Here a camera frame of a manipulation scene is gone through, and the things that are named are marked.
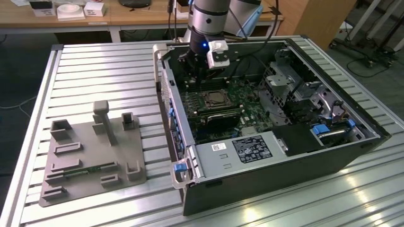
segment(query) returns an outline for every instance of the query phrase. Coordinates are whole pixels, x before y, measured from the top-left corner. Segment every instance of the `sticker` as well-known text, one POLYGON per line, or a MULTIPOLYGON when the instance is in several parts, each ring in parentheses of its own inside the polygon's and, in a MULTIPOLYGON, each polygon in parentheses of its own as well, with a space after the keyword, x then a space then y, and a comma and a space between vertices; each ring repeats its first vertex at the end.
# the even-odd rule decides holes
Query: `sticker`
POLYGON ((88 25, 106 25, 107 22, 88 22, 88 25))
POLYGON ((243 163, 254 162, 272 157, 263 136, 254 136, 240 140, 234 140, 232 142, 239 154, 240 161, 243 163))
POLYGON ((212 150, 218 151, 218 150, 224 150, 226 149, 226 144, 224 143, 218 143, 212 145, 212 150))

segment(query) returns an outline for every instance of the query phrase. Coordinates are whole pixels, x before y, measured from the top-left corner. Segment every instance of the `wooden cabinet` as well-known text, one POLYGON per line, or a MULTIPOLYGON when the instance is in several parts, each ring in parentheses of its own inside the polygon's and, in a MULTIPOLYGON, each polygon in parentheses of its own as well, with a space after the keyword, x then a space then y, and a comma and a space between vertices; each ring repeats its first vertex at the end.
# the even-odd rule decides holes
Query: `wooden cabinet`
POLYGON ((284 16, 276 35, 307 35, 324 50, 356 0, 279 0, 284 16))

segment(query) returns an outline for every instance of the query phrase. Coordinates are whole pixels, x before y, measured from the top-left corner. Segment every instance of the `white box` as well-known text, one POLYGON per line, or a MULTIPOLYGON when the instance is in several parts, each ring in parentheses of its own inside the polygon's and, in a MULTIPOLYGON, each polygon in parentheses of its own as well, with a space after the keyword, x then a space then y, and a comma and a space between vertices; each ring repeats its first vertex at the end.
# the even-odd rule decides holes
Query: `white box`
POLYGON ((106 14, 106 5, 102 2, 88 2, 84 7, 87 16, 103 17, 106 14))
POLYGON ((31 8, 36 17, 56 16, 55 4, 48 1, 31 1, 31 8))
POLYGON ((83 8, 74 4, 64 4, 58 7, 58 20, 70 21, 70 20, 84 20, 83 8))

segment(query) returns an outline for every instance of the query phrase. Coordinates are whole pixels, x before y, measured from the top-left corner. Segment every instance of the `power supply label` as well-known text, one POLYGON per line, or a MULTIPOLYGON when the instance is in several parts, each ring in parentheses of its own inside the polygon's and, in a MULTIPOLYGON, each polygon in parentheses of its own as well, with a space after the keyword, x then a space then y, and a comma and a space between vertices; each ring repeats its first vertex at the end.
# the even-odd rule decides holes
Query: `power supply label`
POLYGON ((272 157, 263 136, 254 136, 240 140, 234 140, 232 142, 243 163, 255 162, 272 157))

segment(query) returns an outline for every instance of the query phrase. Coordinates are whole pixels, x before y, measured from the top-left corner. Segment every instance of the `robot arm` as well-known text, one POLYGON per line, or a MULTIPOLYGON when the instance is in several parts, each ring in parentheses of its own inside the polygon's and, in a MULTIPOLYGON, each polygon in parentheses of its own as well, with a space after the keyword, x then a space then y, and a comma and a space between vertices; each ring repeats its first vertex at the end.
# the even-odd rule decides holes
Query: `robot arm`
POLYGON ((190 50, 179 61, 194 75, 196 84, 207 78, 208 71, 214 75, 230 66, 224 31, 242 35, 242 26, 251 35, 260 14, 262 0, 194 0, 184 37, 190 50))

